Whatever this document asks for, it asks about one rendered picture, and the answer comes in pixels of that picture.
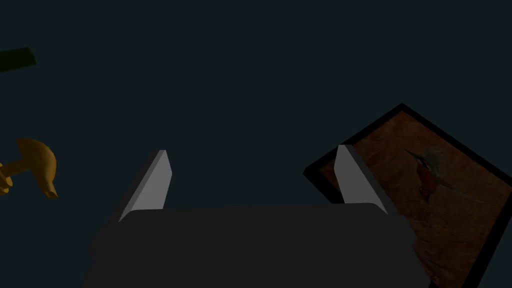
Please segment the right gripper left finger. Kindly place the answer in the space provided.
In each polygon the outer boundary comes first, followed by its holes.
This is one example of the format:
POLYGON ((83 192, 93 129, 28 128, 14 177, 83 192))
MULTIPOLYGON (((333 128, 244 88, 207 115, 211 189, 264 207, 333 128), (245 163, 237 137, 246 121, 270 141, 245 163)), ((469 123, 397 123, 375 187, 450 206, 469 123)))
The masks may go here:
POLYGON ((118 221, 136 210, 161 210, 167 198, 172 179, 172 168, 166 150, 157 150, 143 169, 142 179, 135 182, 127 204, 122 207, 118 221))

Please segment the black framed bird picture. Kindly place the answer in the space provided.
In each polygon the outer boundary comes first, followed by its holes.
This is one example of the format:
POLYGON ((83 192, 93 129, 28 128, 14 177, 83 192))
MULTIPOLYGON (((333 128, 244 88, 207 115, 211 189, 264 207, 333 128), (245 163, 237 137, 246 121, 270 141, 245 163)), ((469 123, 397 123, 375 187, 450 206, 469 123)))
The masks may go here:
MULTIPOLYGON (((352 145, 410 240, 380 288, 479 288, 512 218, 512 177, 401 103, 341 143, 352 145)), ((333 204, 337 147, 303 174, 333 204)))

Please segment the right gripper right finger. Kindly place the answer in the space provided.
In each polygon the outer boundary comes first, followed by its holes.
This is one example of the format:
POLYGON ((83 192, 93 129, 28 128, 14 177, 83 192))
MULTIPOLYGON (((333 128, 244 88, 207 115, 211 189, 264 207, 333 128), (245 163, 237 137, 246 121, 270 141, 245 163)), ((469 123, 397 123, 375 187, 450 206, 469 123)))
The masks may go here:
POLYGON ((388 215, 400 215, 353 145, 337 147, 334 173, 344 203, 373 204, 388 215))

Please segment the dark green flat block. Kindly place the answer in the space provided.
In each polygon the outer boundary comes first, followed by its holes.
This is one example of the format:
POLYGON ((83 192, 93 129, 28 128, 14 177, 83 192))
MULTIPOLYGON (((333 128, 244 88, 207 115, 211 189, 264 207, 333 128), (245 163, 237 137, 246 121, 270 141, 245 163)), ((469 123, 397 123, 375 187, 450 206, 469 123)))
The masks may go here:
POLYGON ((36 66, 37 60, 29 47, 0 51, 0 73, 36 66))

